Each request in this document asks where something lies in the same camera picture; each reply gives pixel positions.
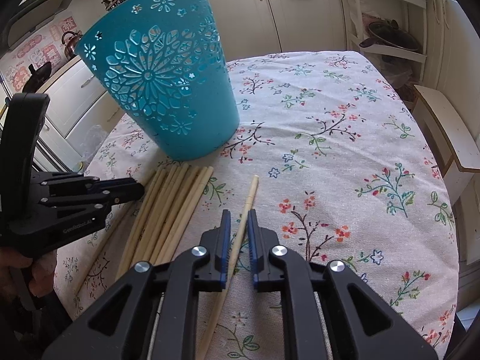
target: white bench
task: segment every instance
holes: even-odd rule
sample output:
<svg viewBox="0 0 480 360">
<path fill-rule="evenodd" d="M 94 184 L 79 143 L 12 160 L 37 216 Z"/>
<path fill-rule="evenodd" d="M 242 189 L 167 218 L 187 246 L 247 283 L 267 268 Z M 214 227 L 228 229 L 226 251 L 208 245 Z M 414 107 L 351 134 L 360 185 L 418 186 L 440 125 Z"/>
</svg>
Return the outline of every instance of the white bench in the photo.
<svg viewBox="0 0 480 360">
<path fill-rule="evenodd" d="M 418 98 L 413 115 L 422 132 L 425 127 L 443 158 L 441 169 L 450 204 L 458 200 L 474 173 L 480 173 L 480 151 L 462 118 L 443 93 L 415 85 Z"/>
</svg>

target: teal plastic basket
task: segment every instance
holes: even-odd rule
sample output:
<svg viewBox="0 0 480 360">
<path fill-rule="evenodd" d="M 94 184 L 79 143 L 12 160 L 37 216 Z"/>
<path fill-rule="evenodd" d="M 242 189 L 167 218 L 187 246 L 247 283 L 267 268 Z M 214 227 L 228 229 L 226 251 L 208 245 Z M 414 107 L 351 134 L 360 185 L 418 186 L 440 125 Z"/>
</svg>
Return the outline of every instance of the teal plastic basket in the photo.
<svg viewBox="0 0 480 360">
<path fill-rule="evenodd" d="M 239 124 L 208 0 L 126 0 L 75 52 L 172 159 L 207 155 Z"/>
</svg>

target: floral tablecloth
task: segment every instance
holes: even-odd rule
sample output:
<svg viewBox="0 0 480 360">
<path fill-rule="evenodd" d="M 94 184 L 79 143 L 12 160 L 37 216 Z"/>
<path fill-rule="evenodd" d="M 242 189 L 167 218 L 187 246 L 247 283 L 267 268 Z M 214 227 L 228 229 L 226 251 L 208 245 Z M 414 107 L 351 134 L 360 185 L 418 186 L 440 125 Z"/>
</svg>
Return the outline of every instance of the floral tablecloth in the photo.
<svg viewBox="0 0 480 360">
<path fill-rule="evenodd" d="M 356 52 L 267 55 L 232 61 L 228 70 L 241 123 L 224 147 L 191 162 L 212 165 L 214 174 L 177 254 L 217 226 L 223 209 L 235 229 L 258 174 L 260 225 L 308 261 L 344 261 L 442 358 L 457 301 L 455 223 L 430 149 L 393 88 Z M 170 164 L 124 116 L 86 174 L 146 183 Z M 56 291 L 72 317 L 112 284 L 139 205 L 116 206 L 105 230 L 58 251 Z M 249 269 L 245 242 L 209 360 L 284 356 L 279 294 L 255 294 Z M 197 339 L 213 298 L 201 294 Z"/>
</svg>

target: silver screw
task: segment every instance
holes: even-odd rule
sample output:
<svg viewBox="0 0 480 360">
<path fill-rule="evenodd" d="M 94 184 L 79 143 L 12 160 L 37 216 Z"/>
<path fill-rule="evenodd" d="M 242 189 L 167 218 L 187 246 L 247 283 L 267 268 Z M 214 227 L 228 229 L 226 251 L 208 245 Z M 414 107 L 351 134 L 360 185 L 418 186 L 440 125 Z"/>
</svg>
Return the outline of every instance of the silver screw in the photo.
<svg viewBox="0 0 480 360">
<path fill-rule="evenodd" d="M 140 261 L 135 264 L 135 271 L 138 273 L 146 272 L 150 269 L 150 264 L 147 261 Z"/>
<path fill-rule="evenodd" d="M 342 272 L 345 269 L 345 264 L 336 259 L 330 263 L 330 269 L 334 272 Z"/>
<path fill-rule="evenodd" d="M 282 245 L 277 245 L 272 248 L 272 253 L 278 257 L 285 256 L 288 251 L 289 250 Z"/>
<path fill-rule="evenodd" d="M 191 248 L 191 253 L 194 256 L 202 257 L 202 256 L 205 256 L 207 254 L 207 249 L 204 248 L 203 246 L 194 246 L 194 247 Z"/>
</svg>

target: bundle of wooden sticks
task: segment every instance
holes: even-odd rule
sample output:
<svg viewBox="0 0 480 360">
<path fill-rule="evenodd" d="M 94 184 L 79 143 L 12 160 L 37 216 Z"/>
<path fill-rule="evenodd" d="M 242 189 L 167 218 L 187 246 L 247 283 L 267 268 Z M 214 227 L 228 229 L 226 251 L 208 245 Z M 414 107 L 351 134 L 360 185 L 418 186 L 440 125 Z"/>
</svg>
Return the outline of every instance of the bundle of wooden sticks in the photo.
<svg viewBox="0 0 480 360">
<path fill-rule="evenodd" d="M 211 166 L 187 163 L 157 171 L 131 229 L 117 280 L 138 261 L 158 265 L 172 259 L 212 174 Z"/>
</svg>

